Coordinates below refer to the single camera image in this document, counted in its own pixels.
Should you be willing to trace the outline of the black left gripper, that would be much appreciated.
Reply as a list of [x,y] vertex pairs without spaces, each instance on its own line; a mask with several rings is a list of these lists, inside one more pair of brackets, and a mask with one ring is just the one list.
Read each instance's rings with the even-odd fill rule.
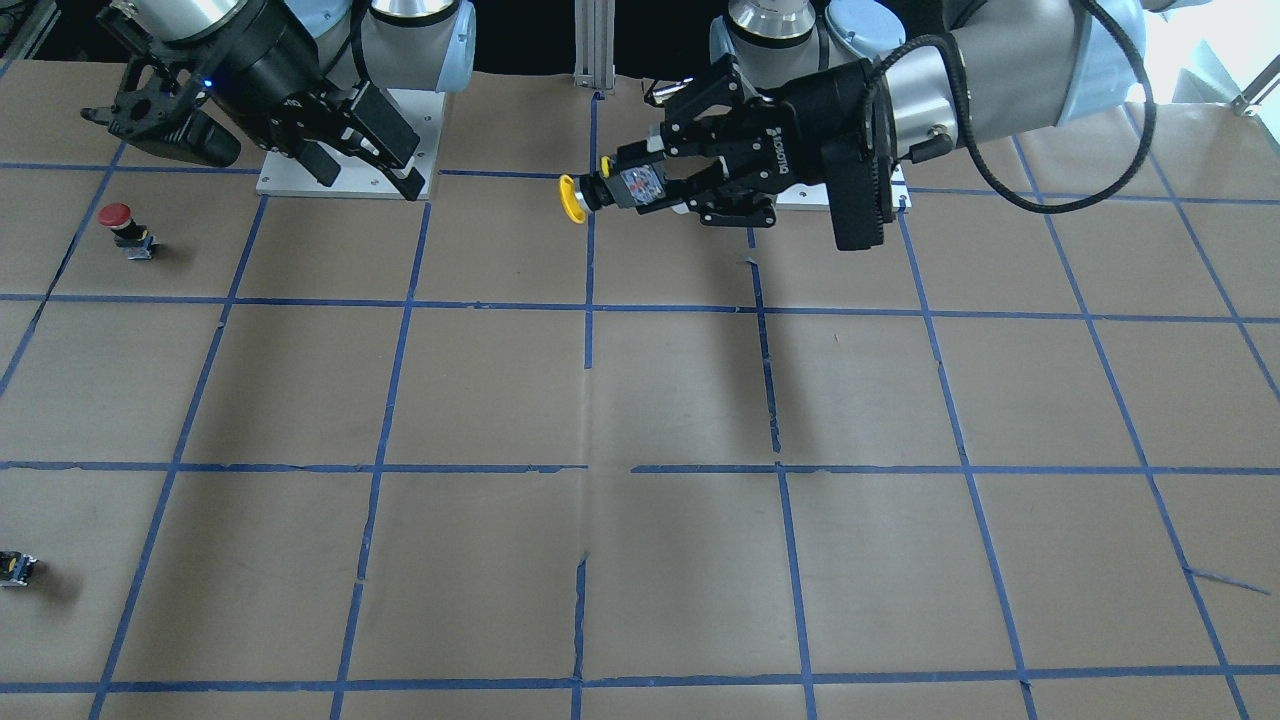
[[824,184],[823,142],[845,135],[881,154],[881,78],[859,59],[791,79],[751,86],[733,54],[703,73],[655,91],[667,151],[690,149],[713,163],[689,178],[664,178],[646,215],[682,208],[704,225],[771,228],[774,196],[796,184]]

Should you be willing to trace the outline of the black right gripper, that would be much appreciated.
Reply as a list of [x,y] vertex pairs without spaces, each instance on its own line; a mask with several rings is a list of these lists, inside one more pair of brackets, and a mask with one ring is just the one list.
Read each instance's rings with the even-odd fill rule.
[[[212,96],[256,142],[293,158],[330,188],[342,165],[334,138],[338,87],[321,73],[316,41],[283,1],[193,1],[196,44],[220,51]],[[406,200],[426,181],[415,168],[420,136],[374,83],[357,83],[338,106],[335,149],[379,170]]]

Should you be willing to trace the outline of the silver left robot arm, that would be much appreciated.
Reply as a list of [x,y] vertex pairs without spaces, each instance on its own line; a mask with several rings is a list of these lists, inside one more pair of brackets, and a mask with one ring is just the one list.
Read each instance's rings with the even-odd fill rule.
[[[877,1],[731,1],[730,47],[667,92],[663,122],[564,181],[564,201],[639,213],[672,208],[707,225],[765,228],[774,201],[823,184],[836,246],[883,241],[901,163],[968,151],[983,181],[1038,214],[1078,211],[1112,197],[1142,168],[1157,106],[1143,59],[1138,1],[969,1],[934,35],[906,38],[888,15],[884,42],[865,27]],[[1133,85],[1146,92],[1135,156],[1106,188],[1055,205],[1002,183],[980,143],[1115,108]]]

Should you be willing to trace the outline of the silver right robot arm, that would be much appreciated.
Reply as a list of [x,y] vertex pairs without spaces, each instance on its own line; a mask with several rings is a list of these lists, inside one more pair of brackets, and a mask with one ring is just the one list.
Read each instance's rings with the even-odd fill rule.
[[156,158],[225,168],[250,140],[338,183],[342,159],[415,201],[426,140],[402,92],[467,87],[470,1],[113,1],[99,22],[131,58],[87,120]]

